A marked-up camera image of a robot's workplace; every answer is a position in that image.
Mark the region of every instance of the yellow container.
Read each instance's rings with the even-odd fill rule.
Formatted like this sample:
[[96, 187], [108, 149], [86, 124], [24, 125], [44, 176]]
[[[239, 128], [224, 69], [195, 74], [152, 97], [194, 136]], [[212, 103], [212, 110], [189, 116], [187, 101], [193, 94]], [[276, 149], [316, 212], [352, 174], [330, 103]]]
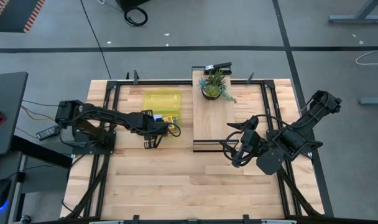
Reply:
[[144, 110], [161, 114], [165, 121], [169, 116], [176, 118], [175, 124], [181, 126], [182, 95], [179, 90], [147, 90], [144, 97]]

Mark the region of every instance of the black desk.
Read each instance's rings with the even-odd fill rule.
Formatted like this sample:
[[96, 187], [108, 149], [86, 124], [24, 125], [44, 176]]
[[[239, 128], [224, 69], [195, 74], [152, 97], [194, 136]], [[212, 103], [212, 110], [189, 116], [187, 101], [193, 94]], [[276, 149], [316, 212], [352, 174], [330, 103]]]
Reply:
[[[36, 145], [28, 140], [14, 135], [15, 126], [21, 107], [23, 94], [28, 74], [26, 72], [7, 73], [0, 75], [0, 113], [5, 117], [5, 122], [0, 124], [0, 179], [19, 172], [23, 155], [27, 155], [56, 166], [69, 168], [72, 159], [55, 151]], [[12, 186], [9, 191], [5, 206], [0, 209], [0, 224], [7, 223], [10, 218], [12, 204], [17, 209], [11, 215], [15, 222], [20, 217], [23, 201], [21, 187], [18, 190], [19, 197], [14, 203], [14, 193], [18, 179], [24, 181], [24, 173], [18, 173], [10, 177]]]

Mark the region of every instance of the wooden table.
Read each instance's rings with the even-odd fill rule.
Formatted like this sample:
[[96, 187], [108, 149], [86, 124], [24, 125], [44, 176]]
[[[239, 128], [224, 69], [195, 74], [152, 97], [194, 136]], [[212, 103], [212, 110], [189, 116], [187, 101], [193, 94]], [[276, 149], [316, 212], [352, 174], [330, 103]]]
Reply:
[[[292, 123], [299, 117], [292, 84], [289, 79], [274, 82], [283, 120]], [[93, 80], [86, 102], [102, 106], [106, 83]], [[140, 215], [141, 220], [242, 219], [243, 214], [250, 218], [283, 218], [276, 174], [265, 175], [255, 159], [237, 169], [220, 152], [192, 151], [192, 86], [124, 85], [119, 93], [118, 110], [140, 111], [144, 92], [160, 88], [182, 93], [182, 135], [163, 138], [159, 148], [149, 150], [143, 148], [142, 136], [123, 127], [116, 128], [116, 149], [109, 162], [101, 219], [132, 220], [133, 215]], [[261, 92], [254, 86], [232, 85], [230, 94], [237, 99], [233, 105], [235, 122], [265, 113]], [[260, 118], [257, 132], [265, 138], [266, 130], [267, 122]], [[92, 161], [93, 156], [85, 156], [70, 172], [65, 203], [71, 208], [87, 190]], [[311, 161], [298, 156], [292, 165], [297, 187], [323, 213]], [[288, 187], [286, 191], [293, 214]], [[94, 194], [92, 215], [96, 198]], [[66, 214], [68, 211], [62, 208], [61, 216]]]

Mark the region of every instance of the potted plant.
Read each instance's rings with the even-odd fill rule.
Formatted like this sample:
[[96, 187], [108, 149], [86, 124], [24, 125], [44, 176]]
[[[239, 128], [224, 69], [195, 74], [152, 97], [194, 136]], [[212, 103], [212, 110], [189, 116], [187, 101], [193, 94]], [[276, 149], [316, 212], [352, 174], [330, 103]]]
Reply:
[[198, 86], [204, 98], [207, 100], [216, 100], [223, 95], [226, 100], [237, 103], [236, 99], [226, 92], [225, 81], [223, 71], [217, 70], [215, 75], [209, 74], [207, 79], [201, 77]]

